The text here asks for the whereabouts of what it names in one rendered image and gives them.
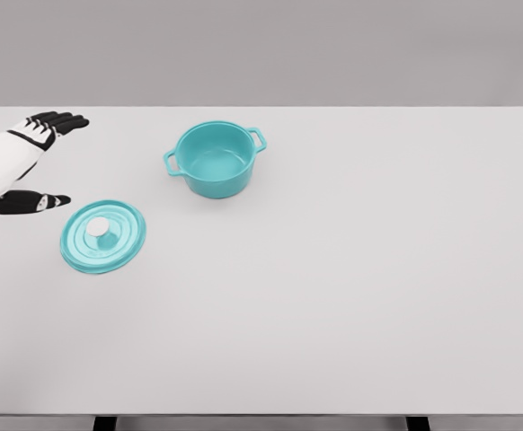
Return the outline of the teal pot lid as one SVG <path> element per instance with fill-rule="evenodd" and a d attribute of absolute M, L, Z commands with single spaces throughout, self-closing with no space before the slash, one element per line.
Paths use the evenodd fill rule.
<path fill-rule="evenodd" d="M 75 211 L 66 221 L 59 250 L 66 264 L 85 274 L 103 274 L 133 260 L 146 239 L 146 220 L 129 203 L 104 199 Z"/>

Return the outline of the teal pot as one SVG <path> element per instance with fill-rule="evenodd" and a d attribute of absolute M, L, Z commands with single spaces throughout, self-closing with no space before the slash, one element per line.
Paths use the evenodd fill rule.
<path fill-rule="evenodd" d="M 168 174 L 182 176 L 194 193 L 230 198 L 247 187 L 256 155 L 266 148 L 267 140 L 258 128 L 214 120 L 184 132 L 163 161 Z"/>

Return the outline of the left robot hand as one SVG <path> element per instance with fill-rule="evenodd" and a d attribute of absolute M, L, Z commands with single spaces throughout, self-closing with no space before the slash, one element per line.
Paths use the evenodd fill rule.
<path fill-rule="evenodd" d="M 71 203 L 64 194 L 16 189 L 14 184 L 33 170 L 63 136 L 89 126 L 81 114 L 55 110 L 33 114 L 0 132 L 0 215 L 38 214 Z"/>

